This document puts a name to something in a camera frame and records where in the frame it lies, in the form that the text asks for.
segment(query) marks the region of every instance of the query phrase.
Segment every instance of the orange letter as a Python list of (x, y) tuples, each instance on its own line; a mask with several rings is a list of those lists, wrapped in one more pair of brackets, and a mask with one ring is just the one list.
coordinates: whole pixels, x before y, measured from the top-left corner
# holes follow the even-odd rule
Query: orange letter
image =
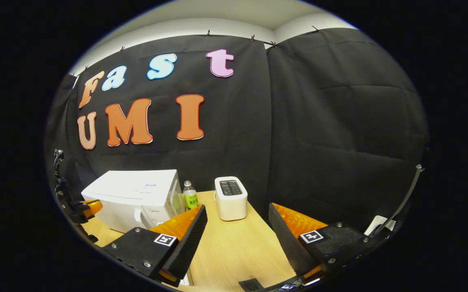
[(105, 109), (109, 125), (108, 145), (119, 146), (120, 139), (117, 137), (117, 132), (119, 132), (124, 144), (128, 144), (131, 130), (133, 130), (133, 136), (131, 137), (133, 144), (151, 143), (153, 137), (147, 129), (147, 108), (149, 105), (151, 105), (151, 100), (147, 98), (134, 101), (127, 118), (124, 116), (120, 105), (108, 105)]
[(86, 132), (84, 131), (84, 122), (86, 121), (85, 116), (80, 116), (77, 119), (77, 124), (79, 125), (79, 140), (81, 145), (86, 150), (92, 150), (95, 147), (95, 112), (88, 114), (88, 122), (90, 124), (90, 140), (86, 140)]
[(180, 140), (197, 140), (203, 137), (200, 129), (200, 104), (205, 100), (197, 94), (178, 96), (176, 103), (180, 105), (180, 132), (176, 135)]
[(88, 102), (90, 102), (90, 94), (95, 91), (97, 88), (97, 83), (99, 83), (99, 79), (101, 79), (104, 76), (104, 71), (101, 71), (99, 74), (96, 76), (93, 76), (92, 78), (88, 79), (86, 83), (84, 83), (84, 92), (82, 93), (82, 98), (81, 102), (79, 104), (79, 108), (84, 107)]

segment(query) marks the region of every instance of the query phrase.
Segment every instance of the pink letter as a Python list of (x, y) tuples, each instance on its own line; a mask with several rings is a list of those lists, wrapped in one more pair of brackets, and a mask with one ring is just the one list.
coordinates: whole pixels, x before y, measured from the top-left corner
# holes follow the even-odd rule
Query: pink letter
[(234, 74), (233, 69), (227, 69), (227, 60), (233, 61), (233, 55), (227, 55), (227, 50), (219, 49), (208, 52), (207, 58), (210, 58), (210, 71), (218, 77), (229, 77)]

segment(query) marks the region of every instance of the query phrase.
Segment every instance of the ceiling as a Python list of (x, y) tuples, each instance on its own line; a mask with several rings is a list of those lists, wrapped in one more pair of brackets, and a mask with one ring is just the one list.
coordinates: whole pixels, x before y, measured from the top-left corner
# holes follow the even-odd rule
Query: ceiling
[(97, 48), (137, 28), (184, 18), (222, 18), (275, 30), (297, 17), (326, 12), (299, 0), (174, 0), (139, 15), (96, 43)]

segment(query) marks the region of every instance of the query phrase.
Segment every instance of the black fabric backdrop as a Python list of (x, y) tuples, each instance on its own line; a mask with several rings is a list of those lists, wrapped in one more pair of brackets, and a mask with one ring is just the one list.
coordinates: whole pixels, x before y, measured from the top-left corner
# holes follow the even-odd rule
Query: black fabric backdrop
[[(205, 54), (218, 49), (234, 55), (227, 61), (234, 69), (229, 78), (210, 72)], [(177, 55), (171, 75), (148, 80), (149, 61), (170, 53)], [(106, 75), (119, 65), (127, 66), (124, 83), (102, 91)], [(78, 109), (84, 83), (101, 71), (105, 76), (90, 102)], [(175, 99), (183, 94), (205, 98), (199, 140), (176, 138)], [(139, 98), (151, 100), (153, 142), (108, 146), (104, 109), (119, 103), (127, 115)], [(97, 144), (85, 150), (77, 118), (92, 111)], [(75, 195), (108, 170), (175, 168), (198, 191), (214, 189), (216, 177), (239, 177), (265, 220), (268, 203), (275, 202), (364, 231), (375, 215), (388, 217), (399, 205), (427, 139), (420, 98), (399, 65), (362, 32), (329, 28), (267, 50), (260, 41), (239, 37), (179, 36), (106, 57), (80, 74), (73, 90), (61, 87), (47, 125), (45, 157), (51, 164), (53, 149), (64, 147), (62, 172)]]
[[(210, 72), (207, 52), (226, 49), (234, 55), (227, 68), (234, 69), (228, 78), (216, 77)], [(162, 79), (149, 80), (152, 58), (174, 53), (177, 61), (173, 72)], [(102, 91), (107, 74), (125, 65), (125, 81), (118, 88)], [(81, 109), (78, 105), (84, 83), (104, 71), (91, 100)], [(180, 105), (176, 98), (184, 94), (204, 96), (200, 105), (200, 128), (204, 137), (181, 141)], [(105, 108), (118, 103), (125, 116), (136, 99), (149, 98), (147, 120), (150, 144), (128, 144), (110, 147), (108, 116)], [(80, 74), (75, 88), (66, 101), (58, 124), (66, 131), (54, 131), (51, 122), (47, 131), (47, 163), (52, 161), (52, 148), (64, 146), (67, 166), (75, 172), (66, 172), (73, 194), (80, 192), (108, 170), (178, 170), (180, 183), (189, 180), (197, 191), (214, 190), (214, 179), (236, 176), (249, 193), (249, 201), (258, 212), (264, 210), (270, 159), (270, 79), (264, 44), (232, 36), (179, 36), (159, 39), (126, 48), (98, 61)], [(79, 141), (77, 118), (95, 111), (97, 144), (85, 150)], [(86, 137), (89, 126), (86, 121)]]
[(428, 139), (420, 98), (373, 40), (329, 28), (268, 49), (269, 201), (364, 231), (405, 196)]

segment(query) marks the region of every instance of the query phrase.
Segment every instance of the white microwave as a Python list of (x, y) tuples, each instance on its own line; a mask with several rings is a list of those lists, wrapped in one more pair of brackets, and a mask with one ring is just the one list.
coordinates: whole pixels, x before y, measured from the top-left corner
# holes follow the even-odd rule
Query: white microwave
[(83, 191), (85, 200), (101, 200), (95, 215), (108, 228), (126, 233), (150, 229), (187, 211), (176, 170), (110, 170)]

